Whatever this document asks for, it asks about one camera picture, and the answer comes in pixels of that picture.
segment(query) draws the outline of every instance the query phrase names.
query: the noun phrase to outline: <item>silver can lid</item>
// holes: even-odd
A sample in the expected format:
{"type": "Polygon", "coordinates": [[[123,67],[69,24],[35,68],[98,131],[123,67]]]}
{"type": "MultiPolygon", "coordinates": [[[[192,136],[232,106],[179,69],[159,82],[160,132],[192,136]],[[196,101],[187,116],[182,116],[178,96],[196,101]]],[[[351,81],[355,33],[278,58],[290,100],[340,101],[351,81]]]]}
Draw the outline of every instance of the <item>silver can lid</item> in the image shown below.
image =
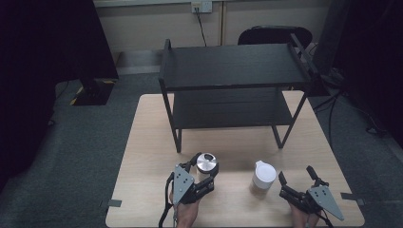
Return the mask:
{"type": "Polygon", "coordinates": [[[214,155],[209,153],[200,154],[197,161],[198,170],[203,174],[208,174],[217,165],[214,155]]]}

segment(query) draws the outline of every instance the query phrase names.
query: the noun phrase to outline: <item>human hand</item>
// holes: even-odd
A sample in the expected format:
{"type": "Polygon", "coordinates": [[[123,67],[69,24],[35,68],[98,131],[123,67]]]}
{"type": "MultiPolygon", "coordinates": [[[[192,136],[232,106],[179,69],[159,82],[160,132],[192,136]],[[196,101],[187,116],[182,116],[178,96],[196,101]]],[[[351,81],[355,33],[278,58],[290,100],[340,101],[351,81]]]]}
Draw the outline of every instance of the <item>human hand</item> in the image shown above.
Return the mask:
{"type": "Polygon", "coordinates": [[[308,215],[305,212],[299,210],[295,205],[288,202],[291,208],[291,215],[293,217],[294,228],[305,228],[308,222],[310,228],[317,226],[319,217],[316,214],[308,215]]]}
{"type": "MultiPolygon", "coordinates": [[[[172,192],[169,194],[169,199],[173,201],[172,192]]],[[[200,199],[194,203],[174,205],[174,210],[177,213],[178,228],[189,228],[192,227],[193,222],[196,220],[199,212],[200,199]]]]}

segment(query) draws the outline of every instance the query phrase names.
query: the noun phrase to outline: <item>black tape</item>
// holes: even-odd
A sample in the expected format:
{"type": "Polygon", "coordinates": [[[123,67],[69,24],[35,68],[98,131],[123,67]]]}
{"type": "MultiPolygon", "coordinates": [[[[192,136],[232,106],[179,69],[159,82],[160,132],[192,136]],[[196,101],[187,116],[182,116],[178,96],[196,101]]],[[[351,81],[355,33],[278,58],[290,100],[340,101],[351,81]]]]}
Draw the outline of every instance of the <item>black tape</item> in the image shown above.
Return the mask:
{"type": "Polygon", "coordinates": [[[121,200],[115,200],[115,199],[110,199],[109,202],[107,203],[108,206],[113,206],[113,207],[121,207],[122,201],[121,200]]]}
{"type": "Polygon", "coordinates": [[[344,200],[354,200],[359,206],[365,205],[365,200],[360,199],[358,196],[352,193],[340,193],[341,198],[344,200]]]}

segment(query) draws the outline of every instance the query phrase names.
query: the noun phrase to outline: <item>white paper cup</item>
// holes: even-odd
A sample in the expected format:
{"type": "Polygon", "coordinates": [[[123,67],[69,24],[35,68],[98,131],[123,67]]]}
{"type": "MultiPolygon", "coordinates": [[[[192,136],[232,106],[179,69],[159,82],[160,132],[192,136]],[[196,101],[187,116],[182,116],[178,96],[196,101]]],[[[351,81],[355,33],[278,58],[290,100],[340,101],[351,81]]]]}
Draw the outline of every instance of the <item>white paper cup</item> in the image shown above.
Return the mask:
{"type": "Polygon", "coordinates": [[[263,161],[255,164],[255,173],[253,175],[250,191],[256,197],[264,197],[272,186],[277,176],[276,169],[263,161]]]}

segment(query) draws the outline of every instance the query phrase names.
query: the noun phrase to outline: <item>wooden table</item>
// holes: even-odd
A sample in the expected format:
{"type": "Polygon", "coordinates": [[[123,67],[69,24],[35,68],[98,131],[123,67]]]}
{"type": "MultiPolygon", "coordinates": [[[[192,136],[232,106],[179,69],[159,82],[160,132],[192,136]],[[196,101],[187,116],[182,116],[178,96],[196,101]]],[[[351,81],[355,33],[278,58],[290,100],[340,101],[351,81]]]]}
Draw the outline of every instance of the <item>wooden table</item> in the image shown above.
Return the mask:
{"type": "MultiPolygon", "coordinates": [[[[284,96],[294,112],[302,93],[286,91],[284,96]]],[[[278,130],[281,134],[285,128],[279,127],[278,130]]],[[[108,227],[158,226],[164,208],[166,179],[175,164],[189,161],[197,152],[216,156],[220,173],[215,179],[215,190],[201,200],[194,226],[292,226],[287,201],[278,195],[278,180],[264,199],[250,193],[248,186],[255,162],[259,160],[272,164],[278,173],[283,171],[288,185],[301,192],[313,184],[305,171],[308,165],[312,165],[318,176],[330,183],[330,190],[344,215],[345,220],[340,221],[328,213],[333,225],[364,224],[356,202],[340,196],[340,193],[351,193],[351,190],[308,102],[282,149],[278,149],[270,126],[184,130],[182,138],[182,153],[177,153],[162,95],[143,95],[112,196],[122,204],[109,207],[108,227]]],[[[195,173],[193,168],[191,174],[194,177],[195,173]]],[[[172,226],[172,216],[173,209],[163,224],[165,227],[172,226]]]]}

